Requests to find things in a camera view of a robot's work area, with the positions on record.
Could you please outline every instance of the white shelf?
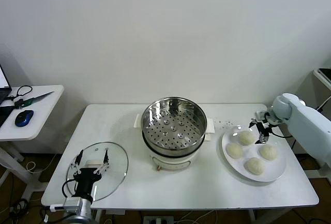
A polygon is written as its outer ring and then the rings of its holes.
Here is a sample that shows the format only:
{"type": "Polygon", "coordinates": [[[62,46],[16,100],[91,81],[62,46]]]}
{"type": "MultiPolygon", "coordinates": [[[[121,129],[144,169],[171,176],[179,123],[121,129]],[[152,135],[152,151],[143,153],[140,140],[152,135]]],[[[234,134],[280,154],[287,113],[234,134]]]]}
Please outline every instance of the white shelf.
{"type": "MultiPolygon", "coordinates": [[[[9,95],[16,95],[18,87],[13,87],[9,95]]],[[[24,109],[14,109],[0,128],[0,142],[2,141],[27,141],[34,139],[44,126],[48,116],[51,114],[57,101],[62,95],[64,88],[62,85],[33,86],[31,93],[24,96],[23,100],[37,97],[45,93],[54,91],[40,102],[34,103],[24,109]],[[15,126],[16,116],[25,109],[33,110],[34,115],[31,122],[25,127],[15,126]]],[[[5,100],[2,106],[12,106],[13,101],[5,100]]]]}
{"type": "Polygon", "coordinates": [[[331,90],[331,83],[318,72],[318,70],[314,70],[313,74],[317,77],[329,90],[331,90]]]}

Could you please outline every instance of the metal rim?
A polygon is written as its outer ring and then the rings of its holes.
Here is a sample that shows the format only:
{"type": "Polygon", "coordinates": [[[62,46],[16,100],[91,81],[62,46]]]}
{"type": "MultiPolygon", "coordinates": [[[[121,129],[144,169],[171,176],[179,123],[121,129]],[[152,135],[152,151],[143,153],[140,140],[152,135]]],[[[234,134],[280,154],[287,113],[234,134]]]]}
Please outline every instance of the metal rim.
{"type": "Polygon", "coordinates": [[[195,102],[165,97],[144,110],[141,127],[143,140],[150,150],[163,157],[182,158],[202,145],[207,118],[195,102]]]}
{"type": "Polygon", "coordinates": [[[204,136],[203,136],[203,139],[202,139],[202,141],[201,141],[201,143],[200,143],[200,144],[197,146],[197,148],[196,148],[195,150],[193,150],[192,152],[187,153],[187,154],[184,154],[184,155],[179,155],[179,156],[169,156],[169,155],[167,155],[167,154],[160,153],[159,151],[153,149],[152,146],[146,141],[144,133],[142,133],[142,136],[143,136],[143,140],[144,140],[145,144],[147,145],[147,147],[148,147],[150,150],[152,150],[152,151],[153,151],[154,153],[156,153],[157,155],[160,155],[160,156],[162,156],[162,157],[166,157],[166,158],[184,158],[184,157],[187,157],[187,156],[189,156],[189,155],[195,153],[195,152],[200,148],[200,146],[202,145],[202,143],[205,141],[205,135],[204,135],[204,136]]]}
{"type": "MultiPolygon", "coordinates": [[[[200,108],[200,106],[199,106],[198,104],[196,104],[195,102],[193,102],[193,101],[191,101],[191,100],[189,100],[189,99],[186,99],[186,98],[183,98],[183,97],[177,97],[177,96],[161,98],[161,99],[159,99],[159,100],[153,102],[152,104],[150,104],[150,105],[144,110],[143,113],[145,113],[146,110],[149,109],[149,108],[151,108],[154,104],[156,104],[156,103],[160,103],[161,101],[170,100],[170,99],[177,99],[177,100],[187,101],[187,102],[189,102],[190,104],[192,104],[192,105],[194,105],[195,107],[197,107],[198,109],[200,109],[200,111],[201,111],[202,113],[204,113],[203,110],[202,110],[202,108],[200,108]]],[[[141,125],[141,127],[144,127],[143,118],[141,118],[141,120],[140,120],[140,125],[141,125]]]]}
{"type": "MultiPolygon", "coordinates": [[[[108,195],[106,195],[106,196],[104,196],[104,197],[102,197],[102,198],[100,198],[100,199],[98,199],[98,200],[95,200],[95,201],[93,201],[93,202],[97,202],[97,201],[99,201],[99,200],[102,200],[102,199],[104,199],[104,198],[110,196],[112,193],[114,193],[114,192],[118,189],[118,187],[122,184],[122,182],[124,181],[124,179],[126,178],[126,176],[127,176],[127,174],[128,174],[128,169],[129,169],[129,157],[128,157],[127,152],[125,151],[125,149],[124,149],[121,145],[119,145],[119,144],[117,144],[117,143],[115,143],[115,142],[106,141],[106,142],[98,142],[98,143],[94,143],[94,144],[92,144],[92,145],[89,145],[89,146],[85,147],[84,150],[90,148],[90,147],[93,146],[93,145],[103,144],[103,143],[111,143],[111,144],[114,144],[114,145],[118,145],[118,146],[124,151],[124,153],[125,153],[125,155],[126,155],[126,160],[127,160],[126,173],[125,173],[125,176],[123,177],[123,179],[121,180],[121,182],[118,184],[118,186],[117,186],[116,188],[114,188],[114,190],[113,190],[112,192],[110,192],[108,195]]],[[[71,162],[73,162],[77,156],[78,156],[78,154],[72,159],[71,162]]],[[[67,180],[71,179],[71,178],[68,177],[69,168],[70,168],[70,166],[69,166],[68,169],[67,169],[67,176],[66,176],[67,180]]],[[[66,186],[67,186],[67,190],[70,192],[70,194],[74,194],[74,193],[72,193],[71,190],[69,189],[68,184],[67,184],[66,186]]]]}

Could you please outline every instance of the computer mouse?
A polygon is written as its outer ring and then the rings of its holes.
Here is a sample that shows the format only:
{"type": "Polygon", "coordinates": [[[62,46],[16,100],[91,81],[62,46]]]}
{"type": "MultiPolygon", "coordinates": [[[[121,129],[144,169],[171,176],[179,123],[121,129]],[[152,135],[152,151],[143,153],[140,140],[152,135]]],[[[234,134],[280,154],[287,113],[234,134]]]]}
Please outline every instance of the computer mouse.
{"type": "Polygon", "coordinates": [[[27,124],[29,124],[29,121],[31,120],[33,116],[33,110],[25,110],[21,113],[19,113],[15,119],[15,125],[18,127],[24,127],[27,124]]]}

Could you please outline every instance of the glass lid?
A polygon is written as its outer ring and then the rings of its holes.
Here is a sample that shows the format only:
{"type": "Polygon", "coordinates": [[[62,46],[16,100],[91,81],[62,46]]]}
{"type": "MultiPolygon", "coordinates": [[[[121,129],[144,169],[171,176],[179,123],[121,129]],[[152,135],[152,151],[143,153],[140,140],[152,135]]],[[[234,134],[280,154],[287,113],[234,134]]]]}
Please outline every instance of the glass lid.
{"type": "MultiPolygon", "coordinates": [[[[123,182],[129,167],[129,159],[123,147],[113,142],[101,142],[88,146],[83,153],[77,154],[67,172],[67,180],[73,179],[73,174],[80,168],[101,168],[105,154],[108,156],[109,165],[103,167],[102,178],[95,182],[91,192],[93,201],[98,201],[113,193],[123,182]],[[79,166],[75,165],[76,158],[81,155],[79,166]]],[[[77,182],[69,182],[67,188],[73,195],[77,182]]]]}

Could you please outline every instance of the white plate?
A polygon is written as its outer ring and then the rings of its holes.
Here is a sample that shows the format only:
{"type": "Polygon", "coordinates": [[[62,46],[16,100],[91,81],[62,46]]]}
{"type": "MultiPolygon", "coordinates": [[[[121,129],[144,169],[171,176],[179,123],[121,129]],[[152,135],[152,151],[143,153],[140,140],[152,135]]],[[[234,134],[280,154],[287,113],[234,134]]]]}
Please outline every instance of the white plate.
{"type": "Polygon", "coordinates": [[[227,130],[223,135],[222,149],[230,165],[241,175],[258,182],[272,182],[278,179],[280,176],[282,176],[286,168],[286,157],[283,155],[282,151],[280,150],[281,146],[277,144],[277,141],[269,139],[269,141],[267,142],[267,144],[274,146],[278,151],[278,157],[275,160],[270,161],[264,159],[260,155],[259,149],[264,144],[252,144],[252,145],[240,144],[239,133],[244,130],[252,131],[253,135],[256,137],[256,140],[259,139],[259,133],[256,130],[256,128],[248,129],[248,128],[243,128],[242,126],[233,127],[227,130]],[[225,148],[227,144],[229,144],[230,142],[235,142],[242,146],[244,151],[242,158],[234,159],[228,155],[225,148]],[[261,175],[252,174],[245,168],[246,161],[252,157],[260,158],[264,161],[265,171],[261,175]]]}

